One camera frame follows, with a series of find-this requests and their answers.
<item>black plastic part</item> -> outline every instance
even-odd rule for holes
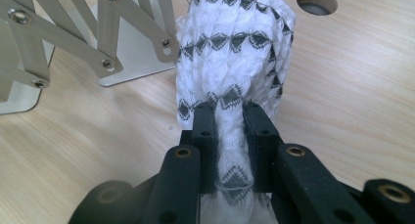
[[[147,203],[143,224],[199,223],[201,157],[192,146],[170,149]]]
[[[379,224],[415,223],[415,193],[386,179],[366,182],[360,202]]]
[[[216,191],[217,141],[214,113],[209,103],[195,107],[192,130],[192,146],[201,153],[201,192],[211,194]]]
[[[95,187],[72,215],[69,224],[133,224],[133,189],[121,181],[109,181]]]
[[[308,148],[280,146],[276,165],[301,224],[375,223]]]
[[[273,161],[278,145],[284,144],[271,119],[258,104],[244,104],[245,133],[254,176],[254,192],[272,193]]]

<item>white fabric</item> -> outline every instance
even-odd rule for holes
[[[281,0],[190,0],[177,22],[178,120],[192,129],[194,107],[214,105],[218,130],[217,192],[202,197],[201,222],[276,223],[266,194],[255,194],[242,106],[271,117],[280,102],[295,15]]]

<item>wooden table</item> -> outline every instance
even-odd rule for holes
[[[298,16],[292,65],[273,119],[361,189],[388,178],[415,190],[415,0],[337,0]],[[186,0],[173,0],[176,17]],[[51,85],[29,112],[0,116],[0,223],[67,223],[96,185],[137,185],[178,144],[175,70],[110,88],[57,49]]]

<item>patterned cloth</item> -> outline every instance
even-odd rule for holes
[[[243,103],[272,116],[282,95],[295,15],[281,0],[190,0],[177,21],[178,121],[192,129],[194,107],[214,106],[217,192],[202,197],[201,222],[276,223],[269,197],[255,194]]]

